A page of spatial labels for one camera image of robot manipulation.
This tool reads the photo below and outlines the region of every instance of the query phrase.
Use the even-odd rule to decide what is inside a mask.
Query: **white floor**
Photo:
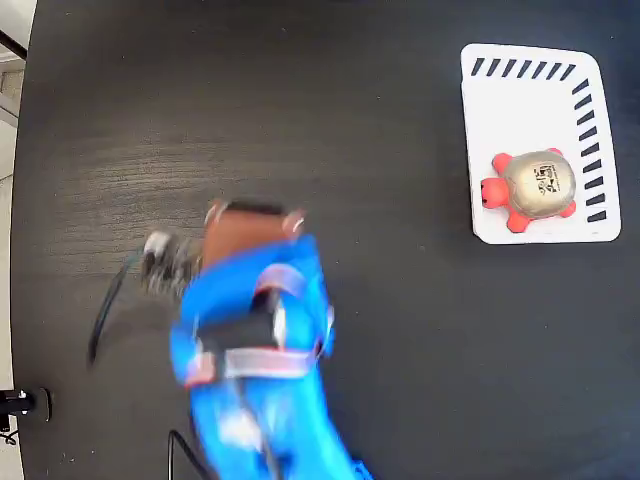
[[[9,171],[13,172],[15,153],[15,129],[0,127],[0,159],[9,159]],[[9,324],[9,236],[11,233],[11,192],[13,175],[0,180],[0,390],[13,388],[13,371],[11,367],[11,330]],[[11,418],[12,428],[16,426],[15,418]],[[0,438],[0,480],[22,480],[22,460],[20,458],[20,442],[8,445]]]

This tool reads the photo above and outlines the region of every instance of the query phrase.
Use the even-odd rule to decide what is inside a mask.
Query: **blue robotic arm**
[[[206,352],[199,335],[211,326],[247,314],[261,288],[277,290],[280,331],[274,332],[274,369],[226,376],[229,365]],[[319,352],[332,346],[333,312],[324,287],[315,241],[305,235],[232,256],[202,272],[185,291],[181,320],[171,332],[171,358],[178,380],[190,386],[191,411],[208,462],[222,480],[270,479],[265,449],[288,480],[368,479],[344,448],[325,403]],[[269,360],[266,347],[259,357]],[[287,363],[287,355],[308,359]],[[213,376],[204,376],[203,371]]]

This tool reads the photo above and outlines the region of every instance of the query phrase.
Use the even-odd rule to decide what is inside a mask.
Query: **red turtle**
[[[524,232],[532,220],[575,213],[576,177],[557,148],[516,157],[499,153],[493,168],[499,177],[482,180],[482,204],[506,207],[513,233]]]

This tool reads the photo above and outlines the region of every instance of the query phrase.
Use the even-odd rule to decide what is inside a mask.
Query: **black table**
[[[217,195],[308,209],[337,310],[328,402],[377,478],[637,478],[639,21],[622,0],[40,2],[11,325],[16,383],[55,404],[48,426],[20,424],[27,478],[163,478],[168,430],[188,432],[175,310],[131,288],[93,372],[86,342],[127,252],[156,227],[199,235]],[[618,240],[473,236],[472,42],[599,61]]]

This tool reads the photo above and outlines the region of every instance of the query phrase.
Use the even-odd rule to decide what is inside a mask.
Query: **white tray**
[[[473,230],[486,243],[603,242],[621,228],[618,179],[600,68],[586,53],[467,45],[461,53]],[[576,213],[507,228],[505,208],[482,206],[480,182],[501,152],[555,147],[576,175]]]

